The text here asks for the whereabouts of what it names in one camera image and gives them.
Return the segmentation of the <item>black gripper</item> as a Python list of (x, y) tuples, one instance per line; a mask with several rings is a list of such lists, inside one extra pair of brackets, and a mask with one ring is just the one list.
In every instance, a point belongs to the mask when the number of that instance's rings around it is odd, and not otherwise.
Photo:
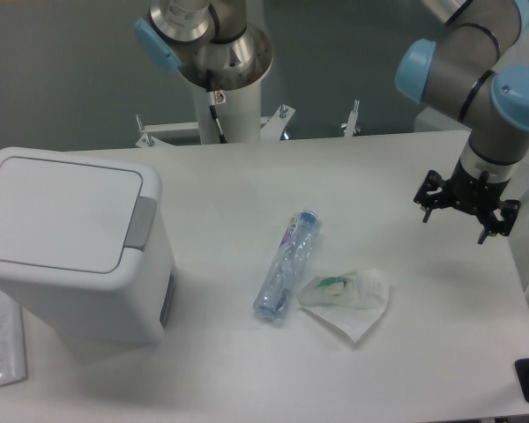
[(435, 170), (429, 170), (414, 196), (414, 202), (424, 212), (422, 222), (428, 222), (433, 210), (449, 208), (453, 203), (454, 208), (476, 216), (482, 224), (479, 244), (498, 234), (508, 237), (518, 218), (521, 202), (499, 199), (503, 183), (492, 183), (489, 176), (488, 171), (483, 171), (478, 178), (472, 177), (460, 161), (449, 181)]

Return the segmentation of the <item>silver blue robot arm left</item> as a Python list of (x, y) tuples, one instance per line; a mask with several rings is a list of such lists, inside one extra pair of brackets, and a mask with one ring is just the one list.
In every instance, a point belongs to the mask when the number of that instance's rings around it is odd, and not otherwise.
[[(261, 139), (260, 81), (272, 64), (266, 35), (243, 1), (155, 1), (134, 26), (143, 50), (177, 71), (197, 98), (205, 144)], [(469, 138), (452, 175), (428, 172), (415, 202), (430, 214), (453, 208), (481, 223), (481, 237), (510, 234), (520, 203), (503, 192), (529, 145), (518, 72), (494, 66), (529, 23), (525, 1), (429, 1), (449, 29), (442, 42), (416, 41), (395, 76), (398, 90), (465, 125)]]

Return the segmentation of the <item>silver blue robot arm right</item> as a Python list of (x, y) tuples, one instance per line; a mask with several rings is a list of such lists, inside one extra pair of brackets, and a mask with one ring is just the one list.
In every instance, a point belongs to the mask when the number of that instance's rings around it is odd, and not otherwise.
[(529, 31), (529, 1), (455, 1), (443, 21), (442, 41), (417, 40), (405, 52), (395, 86), (470, 134), (451, 177), (429, 171), (414, 201), (427, 215), (453, 208), (485, 233), (508, 234), (520, 202), (502, 194), (529, 151), (529, 65), (493, 68)]

